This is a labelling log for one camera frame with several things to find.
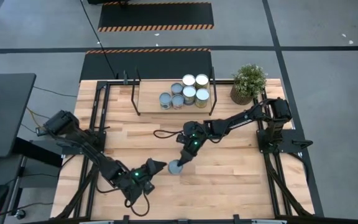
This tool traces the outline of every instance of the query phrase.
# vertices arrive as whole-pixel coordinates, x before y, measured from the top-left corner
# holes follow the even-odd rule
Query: black desk
[[[31,73],[0,74],[0,184],[23,176],[27,158],[57,168],[62,164],[59,154],[17,137],[34,82],[35,74]],[[9,186],[2,212],[16,209],[21,196],[20,182],[12,181]],[[5,215],[1,216],[0,223],[4,219]]]

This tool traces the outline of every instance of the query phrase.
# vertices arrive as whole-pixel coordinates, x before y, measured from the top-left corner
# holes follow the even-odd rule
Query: concrete floor
[[[105,47],[273,45],[262,0],[210,2],[213,30],[99,36]],[[358,46],[358,0],[268,3],[281,46]],[[97,26],[101,6],[85,5]],[[0,8],[0,49],[97,46],[79,0],[5,0]],[[214,50],[211,55],[217,78],[230,77],[247,63],[261,65],[270,78],[281,78],[274,51]],[[309,151],[324,214],[358,218],[358,51],[284,52],[283,56],[305,136],[314,141]],[[36,86],[75,95],[84,57],[83,52],[0,54],[0,73],[36,73]],[[29,102],[29,108],[46,116],[74,107],[75,98],[39,90],[32,92]],[[35,128],[28,114],[23,124]],[[19,136],[37,139],[24,128]],[[54,189],[26,190],[21,205],[52,202],[54,193]],[[27,218],[20,222],[46,220],[50,209],[30,207]],[[12,217],[6,220],[20,222]]]

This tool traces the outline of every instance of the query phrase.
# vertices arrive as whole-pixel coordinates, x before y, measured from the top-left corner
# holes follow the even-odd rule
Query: wooden tabletop
[[[90,80],[82,81],[80,85],[75,116],[82,129],[87,129],[90,123],[96,83],[96,80]],[[177,143],[175,137],[158,139],[153,131],[179,131],[187,121],[224,119],[252,106],[252,103],[245,106],[233,103],[230,90],[231,85],[216,86],[218,102],[212,116],[188,113],[137,116],[131,103],[132,87],[112,86],[106,117],[106,126],[111,127],[107,129],[106,155],[122,161],[130,169],[139,167],[150,157],[164,162],[179,159],[183,145]],[[268,98],[285,98],[279,79],[268,79],[266,92]],[[291,128],[291,123],[287,123],[285,128]],[[254,122],[231,131],[219,144],[207,141],[198,156],[185,165],[181,175],[170,175],[167,168],[158,173],[152,180],[155,190],[148,196],[151,208],[145,217],[135,216],[124,206],[121,192],[95,192],[92,220],[122,220],[124,215],[130,215],[131,220],[232,219],[234,214],[239,214],[240,218],[273,218],[265,163],[258,150],[256,130],[257,123]],[[287,154],[281,154],[281,159],[289,190],[307,211],[313,213],[302,163]],[[76,192],[82,160],[82,156],[76,156],[61,171],[51,217],[58,215]],[[101,190],[109,189],[108,183],[100,176],[98,185]],[[280,210],[284,213],[282,196],[277,186],[276,189]],[[143,197],[138,199],[134,209],[138,213],[145,212]]]

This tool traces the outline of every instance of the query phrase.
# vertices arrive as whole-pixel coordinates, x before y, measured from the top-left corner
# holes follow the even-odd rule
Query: silver can
[[[171,86],[172,95],[181,94],[183,90],[183,86],[180,83],[174,83]]]
[[[194,86],[196,78],[194,75],[187,74],[182,78],[183,86]]]
[[[208,86],[209,79],[205,74],[199,74],[196,77],[196,89],[206,88]]]
[[[185,86],[183,88],[183,97],[186,105],[192,105],[196,97],[196,88],[193,86]]]
[[[160,106],[161,109],[167,110],[171,108],[171,94],[165,92],[160,95]]]
[[[175,110],[181,109],[184,101],[185,101],[185,99],[181,94],[173,95],[172,96],[173,109],[175,109]]]
[[[206,107],[208,102],[209,93],[207,89],[199,89],[196,93],[196,106],[199,108]]]

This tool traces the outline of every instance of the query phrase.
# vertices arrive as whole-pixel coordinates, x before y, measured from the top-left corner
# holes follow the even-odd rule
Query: wooden tray
[[[206,107],[198,108],[195,104],[183,105],[182,109],[175,110],[171,108],[167,110],[161,109],[160,95],[163,92],[171,93],[171,85],[181,83],[181,80],[142,80],[139,84],[139,100],[137,109],[140,113],[209,113],[211,112],[211,90],[209,84],[209,99]]]

